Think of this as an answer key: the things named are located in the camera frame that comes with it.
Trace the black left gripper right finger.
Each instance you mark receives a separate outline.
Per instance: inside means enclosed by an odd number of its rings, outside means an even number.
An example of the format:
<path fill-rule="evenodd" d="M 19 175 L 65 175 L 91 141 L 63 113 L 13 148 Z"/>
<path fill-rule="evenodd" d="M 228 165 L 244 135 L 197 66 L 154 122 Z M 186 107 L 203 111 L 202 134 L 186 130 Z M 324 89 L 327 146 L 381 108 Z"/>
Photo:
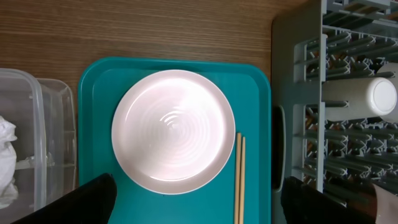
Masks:
<path fill-rule="evenodd" d="M 346 208 L 296 177 L 284 179 L 280 204 L 287 224 L 375 224 L 369 215 Z"/>

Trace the cream bowl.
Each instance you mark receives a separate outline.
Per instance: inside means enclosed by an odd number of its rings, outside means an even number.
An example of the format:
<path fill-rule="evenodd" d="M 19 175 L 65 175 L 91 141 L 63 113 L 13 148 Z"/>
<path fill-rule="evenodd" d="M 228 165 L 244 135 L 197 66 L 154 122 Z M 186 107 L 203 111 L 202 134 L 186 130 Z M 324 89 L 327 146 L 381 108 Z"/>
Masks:
<path fill-rule="evenodd" d="M 398 93 L 398 77 L 397 77 L 397 63 L 387 63 L 383 65 L 378 71 L 378 73 L 382 72 L 393 72 L 395 77 L 390 78 L 389 80 L 392 82 L 392 84 L 396 88 L 396 92 Z M 396 101 L 396 106 L 395 108 L 387 115 L 381 116 L 381 118 L 389 123 L 396 123 L 398 122 L 398 101 Z"/>

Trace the wooden chopstick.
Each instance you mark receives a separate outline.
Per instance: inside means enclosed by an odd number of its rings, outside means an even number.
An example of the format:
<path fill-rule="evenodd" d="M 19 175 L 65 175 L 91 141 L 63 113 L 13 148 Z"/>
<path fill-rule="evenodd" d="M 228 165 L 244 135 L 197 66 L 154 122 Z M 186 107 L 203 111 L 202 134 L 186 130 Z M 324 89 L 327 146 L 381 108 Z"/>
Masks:
<path fill-rule="evenodd" d="M 234 193 L 234 224 L 239 223 L 239 193 L 240 193 L 240 174 L 241 174 L 241 148 L 242 135 L 236 134 L 236 162 L 235 162 L 235 193 Z"/>
<path fill-rule="evenodd" d="M 245 177 L 246 177 L 246 138 L 242 137 L 241 149 L 241 176 L 239 194 L 239 224 L 244 223 L 244 199 L 245 199 Z"/>

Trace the grey dishwasher rack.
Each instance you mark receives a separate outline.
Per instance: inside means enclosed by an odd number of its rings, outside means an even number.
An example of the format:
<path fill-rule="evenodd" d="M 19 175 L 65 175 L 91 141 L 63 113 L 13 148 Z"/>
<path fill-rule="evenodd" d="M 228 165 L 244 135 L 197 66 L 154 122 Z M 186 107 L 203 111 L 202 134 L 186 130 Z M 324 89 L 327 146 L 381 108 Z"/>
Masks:
<path fill-rule="evenodd" d="M 296 177 L 376 219 L 374 184 L 397 196 L 397 122 L 325 118 L 327 81 L 394 78 L 397 2 L 307 1 L 272 23 L 272 221 L 287 223 L 284 179 Z"/>

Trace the white napkin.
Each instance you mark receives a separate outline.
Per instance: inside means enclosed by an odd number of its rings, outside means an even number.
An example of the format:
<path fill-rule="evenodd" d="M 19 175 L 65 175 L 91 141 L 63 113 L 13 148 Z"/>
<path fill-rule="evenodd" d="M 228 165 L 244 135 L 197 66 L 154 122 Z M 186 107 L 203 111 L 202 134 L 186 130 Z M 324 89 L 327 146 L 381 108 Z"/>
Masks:
<path fill-rule="evenodd" d="M 1 209 L 4 209 L 18 198 L 14 173 L 16 169 L 16 151 L 12 142 L 17 140 L 16 126 L 1 117 Z"/>

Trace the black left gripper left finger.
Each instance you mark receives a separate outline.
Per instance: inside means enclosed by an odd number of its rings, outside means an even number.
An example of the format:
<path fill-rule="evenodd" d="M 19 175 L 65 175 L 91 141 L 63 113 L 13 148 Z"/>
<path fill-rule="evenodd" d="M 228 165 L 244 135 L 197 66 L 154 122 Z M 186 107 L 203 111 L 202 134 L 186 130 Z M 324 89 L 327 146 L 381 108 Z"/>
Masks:
<path fill-rule="evenodd" d="M 104 173 L 13 224 L 107 223 L 116 197 L 116 182 Z"/>

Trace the cream plastic cup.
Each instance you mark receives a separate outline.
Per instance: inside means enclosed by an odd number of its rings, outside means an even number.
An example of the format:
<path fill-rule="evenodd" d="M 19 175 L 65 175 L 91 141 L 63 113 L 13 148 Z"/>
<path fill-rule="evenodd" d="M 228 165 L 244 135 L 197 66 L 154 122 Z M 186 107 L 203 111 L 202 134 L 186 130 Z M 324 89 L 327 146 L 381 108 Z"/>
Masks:
<path fill-rule="evenodd" d="M 391 81 L 381 77 L 332 80 L 322 85 L 322 100 L 348 103 L 347 107 L 326 107 L 329 121 L 363 119 L 390 114 L 397 92 Z"/>

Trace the pink plate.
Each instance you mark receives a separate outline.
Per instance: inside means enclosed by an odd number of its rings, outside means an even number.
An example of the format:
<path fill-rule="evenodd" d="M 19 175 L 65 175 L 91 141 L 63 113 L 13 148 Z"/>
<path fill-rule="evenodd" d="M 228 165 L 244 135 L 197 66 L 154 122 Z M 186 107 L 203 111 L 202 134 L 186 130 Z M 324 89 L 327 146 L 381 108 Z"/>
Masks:
<path fill-rule="evenodd" d="M 163 70 L 134 84 L 114 112 L 116 160 L 137 185 L 178 195 L 210 183 L 227 164 L 235 142 L 233 110 L 204 76 Z"/>

